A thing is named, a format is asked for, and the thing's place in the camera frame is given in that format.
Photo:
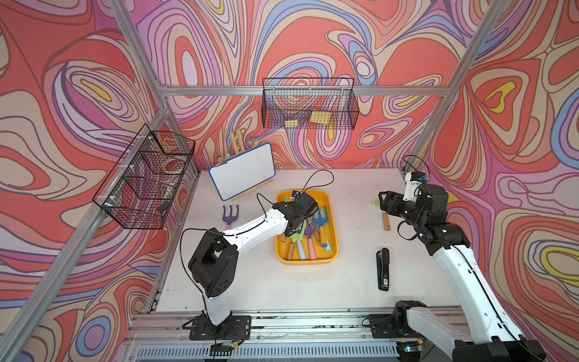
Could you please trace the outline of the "green rake wooden handle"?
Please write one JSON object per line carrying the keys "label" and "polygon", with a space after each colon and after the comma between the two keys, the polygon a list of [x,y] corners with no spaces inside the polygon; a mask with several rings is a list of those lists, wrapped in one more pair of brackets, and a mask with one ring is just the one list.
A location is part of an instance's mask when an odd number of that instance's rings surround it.
{"label": "green rake wooden handle", "polygon": [[[376,200],[374,201],[374,205],[377,206],[377,207],[380,207],[380,200],[379,200],[379,199],[376,199]],[[381,213],[381,218],[382,218],[382,221],[383,221],[384,230],[385,230],[385,231],[390,231],[390,230],[391,230],[391,224],[390,224],[390,220],[389,220],[388,214],[387,214],[386,212],[382,211],[382,213]]]}

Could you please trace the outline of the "purple rake pink handle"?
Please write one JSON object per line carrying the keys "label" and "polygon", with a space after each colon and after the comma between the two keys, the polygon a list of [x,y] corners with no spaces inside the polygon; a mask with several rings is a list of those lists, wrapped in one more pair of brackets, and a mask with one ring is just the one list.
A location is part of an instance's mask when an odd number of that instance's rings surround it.
{"label": "purple rake pink handle", "polygon": [[226,224],[226,230],[232,228],[233,223],[238,220],[239,213],[240,213],[239,205],[235,206],[229,205],[229,208],[226,208],[226,206],[223,205],[222,220]]}

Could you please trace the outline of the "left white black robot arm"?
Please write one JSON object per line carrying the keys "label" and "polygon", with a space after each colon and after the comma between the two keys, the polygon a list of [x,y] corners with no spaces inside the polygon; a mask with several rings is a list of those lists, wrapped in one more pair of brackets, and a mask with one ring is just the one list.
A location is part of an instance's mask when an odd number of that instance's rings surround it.
{"label": "left white black robot arm", "polygon": [[204,316],[210,325],[218,327],[232,316],[225,294],[235,279],[240,254],[279,235],[289,238],[299,234],[304,222],[318,209],[318,203],[307,192],[294,191],[287,202],[274,203],[238,228],[204,231],[184,268],[202,295]]}

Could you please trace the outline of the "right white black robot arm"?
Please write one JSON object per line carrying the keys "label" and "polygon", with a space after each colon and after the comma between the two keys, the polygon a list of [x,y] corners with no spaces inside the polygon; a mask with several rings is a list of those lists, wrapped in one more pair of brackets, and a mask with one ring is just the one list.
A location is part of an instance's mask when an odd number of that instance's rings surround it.
{"label": "right white black robot arm", "polygon": [[409,181],[403,194],[378,194],[380,208],[415,230],[415,238],[445,274],[464,313],[468,333],[460,333],[424,303],[401,300],[390,317],[400,336],[426,337],[453,361],[544,361],[537,340],[524,336],[479,269],[462,228],[447,220],[448,193],[437,185]]}

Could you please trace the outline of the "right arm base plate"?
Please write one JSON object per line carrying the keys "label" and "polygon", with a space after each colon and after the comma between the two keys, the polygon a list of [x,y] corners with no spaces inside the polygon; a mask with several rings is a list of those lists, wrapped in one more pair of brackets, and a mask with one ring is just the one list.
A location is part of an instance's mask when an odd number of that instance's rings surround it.
{"label": "right arm base plate", "polygon": [[367,326],[372,332],[373,339],[421,338],[412,330],[405,317],[396,315],[368,315]]}

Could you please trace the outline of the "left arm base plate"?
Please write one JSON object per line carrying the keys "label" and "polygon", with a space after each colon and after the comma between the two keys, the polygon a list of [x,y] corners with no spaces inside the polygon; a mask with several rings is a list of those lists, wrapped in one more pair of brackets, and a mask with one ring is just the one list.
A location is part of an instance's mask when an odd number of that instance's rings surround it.
{"label": "left arm base plate", "polygon": [[205,314],[187,321],[182,328],[189,331],[193,341],[231,340],[233,342],[250,339],[252,318],[250,315],[230,315],[220,325],[213,325]]}

